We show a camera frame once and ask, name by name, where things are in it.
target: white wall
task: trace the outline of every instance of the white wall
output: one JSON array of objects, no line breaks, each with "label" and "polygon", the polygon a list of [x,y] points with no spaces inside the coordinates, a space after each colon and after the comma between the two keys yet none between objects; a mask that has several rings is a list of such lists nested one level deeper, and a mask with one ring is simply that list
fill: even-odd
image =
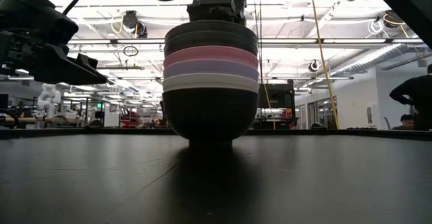
[{"label": "white wall", "polygon": [[39,96],[42,91],[42,84],[39,82],[30,82],[30,86],[22,86],[21,82],[0,82],[0,94],[8,94],[9,99],[14,101],[16,98],[33,99]]},{"label": "white wall", "polygon": [[[379,115],[375,68],[368,69],[365,74],[356,74],[353,80],[336,80],[333,83],[333,95],[337,98],[340,129],[377,127]],[[307,106],[308,103],[329,97],[328,90],[313,90],[312,94],[297,96],[296,106]],[[368,107],[375,109],[372,124],[368,123]]]}]

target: humanoid robot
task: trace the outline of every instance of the humanoid robot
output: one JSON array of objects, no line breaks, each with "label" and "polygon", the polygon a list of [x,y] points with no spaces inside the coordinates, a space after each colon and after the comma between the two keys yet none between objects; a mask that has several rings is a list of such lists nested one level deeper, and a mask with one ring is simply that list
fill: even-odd
[{"label": "humanoid robot", "polygon": [[53,84],[42,84],[42,93],[38,97],[36,119],[40,121],[44,116],[54,117],[55,103],[60,103],[61,94]]}]

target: red object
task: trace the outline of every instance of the red object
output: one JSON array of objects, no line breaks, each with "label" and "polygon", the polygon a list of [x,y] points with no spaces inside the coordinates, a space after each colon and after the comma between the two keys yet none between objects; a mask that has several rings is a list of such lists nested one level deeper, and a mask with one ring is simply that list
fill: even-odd
[{"label": "red object", "polygon": [[[292,118],[292,109],[284,109],[281,113],[282,119],[291,119]],[[295,128],[294,123],[289,124],[289,128],[292,130]]]},{"label": "red object", "polygon": [[135,112],[127,112],[120,119],[122,128],[139,128],[140,127],[140,115]]},{"label": "red object", "polygon": [[191,60],[224,60],[241,63],[258,69],[257,56],[244,51],[225,46],[199,46],[174,52],[165,58],[163,66],[166,68],[175,63]]}]

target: black table surface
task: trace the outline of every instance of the black table surface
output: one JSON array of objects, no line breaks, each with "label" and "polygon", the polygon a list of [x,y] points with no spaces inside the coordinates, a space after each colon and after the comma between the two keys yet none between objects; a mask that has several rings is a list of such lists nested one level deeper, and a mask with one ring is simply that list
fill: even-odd
[{"label": "black table surface", "polygon": [[0,223],[432,223],[432,142],[245,136],[0,140]]}]

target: air duct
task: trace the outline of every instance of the air duct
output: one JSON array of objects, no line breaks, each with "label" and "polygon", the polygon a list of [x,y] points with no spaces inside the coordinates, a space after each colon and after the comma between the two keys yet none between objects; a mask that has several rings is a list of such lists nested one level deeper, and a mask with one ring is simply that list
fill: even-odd
[{"label": "air duct", "polygon": [[331,72],[330,75],[338,76],[347,72],[355,73],[359,71],[365,71],[370,67],[403,55],[406,52],[408,52],[408,46],[405,44],[394,44],[380,49],[371,49],[351,59],[351,61],[354,61],[354,63],[349,63],[345,66],[342,65],[341,68]]}]

